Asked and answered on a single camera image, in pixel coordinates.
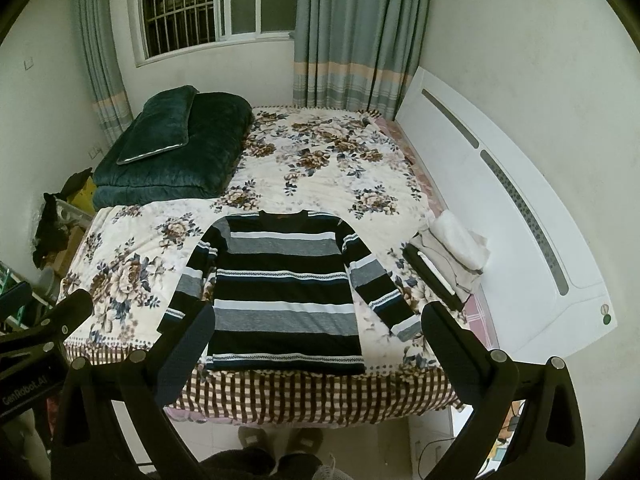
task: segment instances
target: curtain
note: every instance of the curtain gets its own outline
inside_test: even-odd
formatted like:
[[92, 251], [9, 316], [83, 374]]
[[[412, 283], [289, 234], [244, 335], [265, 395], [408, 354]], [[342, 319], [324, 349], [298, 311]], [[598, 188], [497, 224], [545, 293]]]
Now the curtain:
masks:
[[418, 68], [429, 0], [298, 0], [294, 104], [393, 119]]
[[82, 58], [100, 127], [112, 145], [133, 120], [111, 29], [109, 0], [72, 0]]

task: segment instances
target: slipper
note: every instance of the slipper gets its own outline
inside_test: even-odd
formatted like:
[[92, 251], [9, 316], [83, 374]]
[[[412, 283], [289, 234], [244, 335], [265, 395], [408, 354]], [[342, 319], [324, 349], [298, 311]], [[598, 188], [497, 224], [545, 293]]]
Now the slipper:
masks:
[[287, 443], [287, 454], [291, 453], [309, 453], [315, 455], [318, 453], [324, 435], [320, 428], [303, 428], [293, 431]]
[[260, 428], [249, 428], [248, 426], [241, 426], [238, 429], [238, 439], [242, 444], [242, 448], [258, 447], [261, 450], [269, 453], [273, 456], [273, 449], [271, 449], [271, 443], [266, 431]]

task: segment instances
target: checkered bed skirt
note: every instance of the checkered bed skirt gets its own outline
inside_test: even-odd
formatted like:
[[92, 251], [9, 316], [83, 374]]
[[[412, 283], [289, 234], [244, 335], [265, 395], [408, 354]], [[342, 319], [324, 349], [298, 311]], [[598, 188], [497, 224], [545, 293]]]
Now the checkered bed skirt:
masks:
[[[123, 361], [135, 347], [67, 344], [70, 360]], [[212, 372], [199, 365], [172, 408], [245, 424], [375, 424], [426, 410], [459, 406], [440, 368], [405, 369], [386, 376], [331, 376], [308, 372]]]

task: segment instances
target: sweater sleeve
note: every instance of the sweater sleeve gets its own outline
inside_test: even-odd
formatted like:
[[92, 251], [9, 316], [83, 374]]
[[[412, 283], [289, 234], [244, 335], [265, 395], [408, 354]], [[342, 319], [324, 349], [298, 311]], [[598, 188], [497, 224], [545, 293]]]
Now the sweater sleeve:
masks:
[[406, 304], [375, 255], [344, 220], [336, 227], [335, 241], [342, 253], [351, 285], [402, 341], [420, 332], [420, 316]]
[[226, 241], [221, 233], [225, 219], [215, 222], [198, 241], [187, 265], [182, 271], [178, 286], [162, 316], [158, 332], [164, 333], [175, 326], [193, 309], [201, 309], [205, 301], [210, 302], [210, 289], [215, 281], [216, 259], [226, 250]]

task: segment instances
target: cardboard box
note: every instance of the cardboard box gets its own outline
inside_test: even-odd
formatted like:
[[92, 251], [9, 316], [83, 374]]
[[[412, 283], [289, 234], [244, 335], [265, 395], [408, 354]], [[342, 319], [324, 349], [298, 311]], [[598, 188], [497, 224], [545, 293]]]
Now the cardboard box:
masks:
[[82, 228], [78, 226], [71, 228], [71, 232], [69, 233], [69, 241], [66, 244], [66, 249], [64, 251], [60, 251], [56, 255], [56, 259], [53, 261], [53, 265], [51, 266], [53, 268], [53, 271], [60, 278], [64, 278], [69, 272], [71, 261], [74, 259], [74, 256], [76, 256], [83, 237], [84, 231], [82, 230]]

